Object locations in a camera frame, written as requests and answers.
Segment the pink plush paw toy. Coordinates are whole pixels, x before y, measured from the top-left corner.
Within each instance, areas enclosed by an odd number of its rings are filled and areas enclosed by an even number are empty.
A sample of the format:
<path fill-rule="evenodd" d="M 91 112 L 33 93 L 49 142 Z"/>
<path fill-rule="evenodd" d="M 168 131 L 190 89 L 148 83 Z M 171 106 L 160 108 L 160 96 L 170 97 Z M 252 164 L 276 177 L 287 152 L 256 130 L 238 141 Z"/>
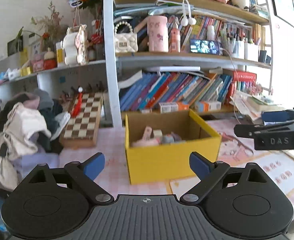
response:
<path fill-rule="evenodd" d="M 132 143 L 132 147 L 151 147 L 151 146 L 158 146 L 159 145 L 158 139 L 149 139 L 149 140 L 139 140 Z"/>

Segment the white large power adapter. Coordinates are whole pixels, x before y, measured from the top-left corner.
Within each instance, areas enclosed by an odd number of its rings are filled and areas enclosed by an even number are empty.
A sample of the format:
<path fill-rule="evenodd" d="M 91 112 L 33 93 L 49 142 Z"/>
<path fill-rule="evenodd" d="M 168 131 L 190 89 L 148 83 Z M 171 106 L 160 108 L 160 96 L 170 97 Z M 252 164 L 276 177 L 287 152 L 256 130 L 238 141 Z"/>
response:
<path fill-rule="evenodd" d="M 162 131 L 160 129 L 154 129 L 153 132 L 152 132 L 152 134 L 153 134 L 153 137 L 154 138 L 161 138 L 161 137 L 163 137 L 163 133 L 162 133 Z"/>

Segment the stack of papers and books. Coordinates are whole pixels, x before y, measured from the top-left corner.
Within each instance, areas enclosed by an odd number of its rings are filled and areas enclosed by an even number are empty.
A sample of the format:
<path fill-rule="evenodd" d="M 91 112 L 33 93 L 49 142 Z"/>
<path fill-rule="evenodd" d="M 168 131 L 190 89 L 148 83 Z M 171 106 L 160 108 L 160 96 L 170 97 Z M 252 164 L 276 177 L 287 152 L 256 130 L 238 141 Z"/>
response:
<path fill-rule="evenodd" d="M 248 116 L 252 121 L 261 118 L 263 112 L 284 109 L 281 103 L 274 101 L 270 96 L 250 95 L 238 90 L 230 97 L 230 102 L 242 115 Z"/>

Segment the pink cartoon table mat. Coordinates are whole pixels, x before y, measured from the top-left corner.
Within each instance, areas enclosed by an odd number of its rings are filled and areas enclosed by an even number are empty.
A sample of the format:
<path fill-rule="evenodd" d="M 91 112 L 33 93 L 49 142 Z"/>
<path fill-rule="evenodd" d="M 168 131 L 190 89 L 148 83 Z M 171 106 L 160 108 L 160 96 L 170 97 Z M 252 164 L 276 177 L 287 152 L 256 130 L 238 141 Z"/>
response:
<path fill-rule="evenodd" d="M 85 172 L 113 199 L 119 194 L 175 194 L 199 202 L 209 192 L 229 183 L 265 186 L 270 179 L 294 209 L 294 159 L 283 151 L 258 151 L 251 139 L 238 139 L 236 123 L 222 120 L 220 127 L 187 115 L 178 122 L 154 124 L 126 118 L 124 128 L 103 128 L 93 148 L 74 141 L 60 154 L 60 166 L 82 162 Z M 238 173 L 224 180 L 229 171 Z"/>

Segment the wooden chess board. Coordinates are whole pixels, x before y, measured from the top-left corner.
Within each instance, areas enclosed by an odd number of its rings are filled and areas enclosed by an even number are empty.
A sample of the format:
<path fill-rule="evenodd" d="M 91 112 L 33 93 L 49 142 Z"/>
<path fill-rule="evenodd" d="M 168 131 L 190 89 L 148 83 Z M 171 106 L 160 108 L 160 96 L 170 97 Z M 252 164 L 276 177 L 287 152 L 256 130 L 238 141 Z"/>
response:
<path fill-rule="evenodd" d="M 78 115 L 71 115 L 60 135 L 64 148 L 90 148 L 97 143 L 102 93 L 84 93 Z"/>

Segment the yellow cardboard box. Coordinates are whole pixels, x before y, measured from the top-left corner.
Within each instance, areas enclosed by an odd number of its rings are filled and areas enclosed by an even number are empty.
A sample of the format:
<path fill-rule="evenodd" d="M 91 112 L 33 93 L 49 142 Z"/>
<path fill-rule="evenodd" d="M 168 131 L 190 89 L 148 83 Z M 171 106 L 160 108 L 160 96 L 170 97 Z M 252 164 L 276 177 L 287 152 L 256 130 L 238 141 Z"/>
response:
<path fill-rule="evenodd" d="M 144 129 L 160 129 L 178 134 L 185 142 L 151 147 L 132 147 L 143 137 Z M 130 183 L 144 184 L 192 176 L 191 152 L 215 162 L 221 135 L 192 110 L 171 113 L 131 113 L 125 117 L 125 152 Z"/>

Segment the red tassel ornament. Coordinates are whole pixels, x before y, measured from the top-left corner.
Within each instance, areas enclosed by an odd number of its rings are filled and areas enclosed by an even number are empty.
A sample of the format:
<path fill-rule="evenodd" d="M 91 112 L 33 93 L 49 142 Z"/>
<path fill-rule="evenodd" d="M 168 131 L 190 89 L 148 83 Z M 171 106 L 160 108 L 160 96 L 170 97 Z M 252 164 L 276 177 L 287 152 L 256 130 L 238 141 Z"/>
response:
<path fill-rule="evenodd" d="M 74 107 L 71 112 L 72 118 L 76 118 L 78 116 L 78 114 L 80 113 L 81 104 L 82 104 L 82 96 L 83 96 L 83 88 L 79 87 L 78 94 L 77 94 L 77 97 L 75 100 L 75 104 L 74 104 Z"/>

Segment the orange white box right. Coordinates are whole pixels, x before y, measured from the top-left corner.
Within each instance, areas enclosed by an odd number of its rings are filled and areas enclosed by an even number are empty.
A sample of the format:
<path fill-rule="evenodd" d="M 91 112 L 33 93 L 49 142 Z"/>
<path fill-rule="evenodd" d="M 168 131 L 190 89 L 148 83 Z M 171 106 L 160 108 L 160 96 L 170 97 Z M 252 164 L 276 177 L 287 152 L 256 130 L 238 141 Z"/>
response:
<path fill-rule="evenodd" d="M 195 104 L 195 111 L 198 113 L 219 111 L 221 102 L 219 101 L 199 101 Z"/>

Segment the orange white usmile box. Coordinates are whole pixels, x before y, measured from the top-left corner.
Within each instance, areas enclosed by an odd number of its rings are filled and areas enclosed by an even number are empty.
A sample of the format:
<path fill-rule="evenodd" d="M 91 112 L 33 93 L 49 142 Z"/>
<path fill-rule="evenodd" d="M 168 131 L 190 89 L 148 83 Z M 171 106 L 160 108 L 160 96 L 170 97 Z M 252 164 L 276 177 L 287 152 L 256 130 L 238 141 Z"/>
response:
<path fill-rule="evenodd" d="M 177 111 L 186 111 L 189 105 L 183 102 L 160 102 L 159 110 L 161 113 L 171 113 Z"/>

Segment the pile of clothes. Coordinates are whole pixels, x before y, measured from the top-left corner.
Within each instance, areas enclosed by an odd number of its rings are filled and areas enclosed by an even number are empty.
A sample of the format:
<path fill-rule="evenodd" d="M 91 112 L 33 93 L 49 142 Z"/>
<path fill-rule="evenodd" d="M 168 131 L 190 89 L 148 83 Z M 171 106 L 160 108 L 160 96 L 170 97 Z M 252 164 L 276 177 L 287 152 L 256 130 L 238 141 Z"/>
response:
<path fill-rule="evenodd" d="M 38 164 L 59 166 L 59 136 L 71 115 L 47 92 L 35 89 L 0 111 L 0 184 L 13 191 Z"/>

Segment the phone on shelf playing video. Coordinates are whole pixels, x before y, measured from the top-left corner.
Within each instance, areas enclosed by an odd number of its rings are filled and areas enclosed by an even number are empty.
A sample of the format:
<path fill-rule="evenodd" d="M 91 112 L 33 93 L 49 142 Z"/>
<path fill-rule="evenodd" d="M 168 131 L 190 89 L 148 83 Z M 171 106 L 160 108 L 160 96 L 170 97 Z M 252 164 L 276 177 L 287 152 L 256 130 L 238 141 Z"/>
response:
<path fill-rule="evenodd" d="M 190 52 L 197 54 L 221 55 L 220 43 L 213 40 L 190 40 Z"/>

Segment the row of leaning books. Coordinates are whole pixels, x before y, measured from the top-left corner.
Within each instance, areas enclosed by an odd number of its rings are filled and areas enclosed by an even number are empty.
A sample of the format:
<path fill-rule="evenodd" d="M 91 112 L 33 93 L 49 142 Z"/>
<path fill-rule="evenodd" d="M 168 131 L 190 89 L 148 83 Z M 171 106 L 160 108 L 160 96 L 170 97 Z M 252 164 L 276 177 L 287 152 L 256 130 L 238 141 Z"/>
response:
<path fill-rule="evenodd" d="M 143 72 L 118 82 L 122 112 L 158 109 L 162 103 L 182 103 L 196 108 L 199 103 L 223 103 L 232 77 L 196 72 Z"/>

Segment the pink lotion bottle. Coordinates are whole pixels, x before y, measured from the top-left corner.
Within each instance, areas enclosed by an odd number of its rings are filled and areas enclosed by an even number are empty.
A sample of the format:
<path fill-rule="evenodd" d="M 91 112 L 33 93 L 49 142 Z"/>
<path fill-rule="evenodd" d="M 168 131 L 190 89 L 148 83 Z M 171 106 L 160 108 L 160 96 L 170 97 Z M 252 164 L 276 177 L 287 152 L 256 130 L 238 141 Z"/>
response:
<path fill-rule="evenodd" d="M 169 51 L 177 53 L 181 51 L 181 35 L 177 23 L 173 24 L 173 27 L 170 32 Z"/>

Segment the lucky cat plush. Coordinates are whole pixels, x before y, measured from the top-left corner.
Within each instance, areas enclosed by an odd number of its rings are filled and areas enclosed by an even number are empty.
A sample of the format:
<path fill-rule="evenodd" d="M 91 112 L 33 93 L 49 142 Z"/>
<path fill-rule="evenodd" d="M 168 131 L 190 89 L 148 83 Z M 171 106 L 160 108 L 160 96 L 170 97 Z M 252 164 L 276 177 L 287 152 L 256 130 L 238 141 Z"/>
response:
<path fill-rule="evenodd" d="M 68 28 L 62 41 L 62 48 L 65 52 L 65 64 L 68 66 L 88 64 L 88 45 L 87 25 L 81 24 Z"/>

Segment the white quilted pearl handbag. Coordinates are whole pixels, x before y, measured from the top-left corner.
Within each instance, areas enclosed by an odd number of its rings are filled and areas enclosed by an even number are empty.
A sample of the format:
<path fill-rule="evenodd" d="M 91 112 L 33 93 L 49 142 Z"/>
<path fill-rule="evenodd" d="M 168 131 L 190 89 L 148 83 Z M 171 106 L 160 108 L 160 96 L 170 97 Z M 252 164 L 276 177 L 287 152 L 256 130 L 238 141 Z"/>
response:
<path fill-rule="evenodd" d="M 120 26 L 127 26 L 129 28 L 128 33 L 117 33 Z M 133 32 L 133 28 L 130 23 L 126 21 L 120 21 L 114 27 L 114 49 L 116 53 L 135 53 L 138 51 L 138 38 L 137 34 Z"/>

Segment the pink cartoon tumbler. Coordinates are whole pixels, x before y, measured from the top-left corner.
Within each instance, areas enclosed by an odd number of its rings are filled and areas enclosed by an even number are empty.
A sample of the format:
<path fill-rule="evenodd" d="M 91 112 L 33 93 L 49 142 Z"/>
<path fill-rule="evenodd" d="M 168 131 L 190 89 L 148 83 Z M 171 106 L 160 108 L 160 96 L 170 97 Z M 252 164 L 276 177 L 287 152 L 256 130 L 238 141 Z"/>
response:
<path fill-rule="evenodd" d="M 151 52 L 167 53 L 169 51 L 169 37 L 166 16 L 148 17 L 148 46 Z"/>

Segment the white shelf upright post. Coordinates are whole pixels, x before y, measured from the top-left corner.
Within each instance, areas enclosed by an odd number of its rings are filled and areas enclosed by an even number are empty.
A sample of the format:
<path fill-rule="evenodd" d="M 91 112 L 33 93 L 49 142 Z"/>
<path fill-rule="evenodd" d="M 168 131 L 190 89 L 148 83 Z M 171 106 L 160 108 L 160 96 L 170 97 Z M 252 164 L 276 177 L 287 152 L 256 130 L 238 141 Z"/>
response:
<path fill-rule="evenodd" d="M 114 0 L 103 0 L 103 24 L 105 42 L 105 66 L 107 77 L 108 99 L 113 127 L 122 128 L 120 112 L 116 52 L 114 48 Z"/>

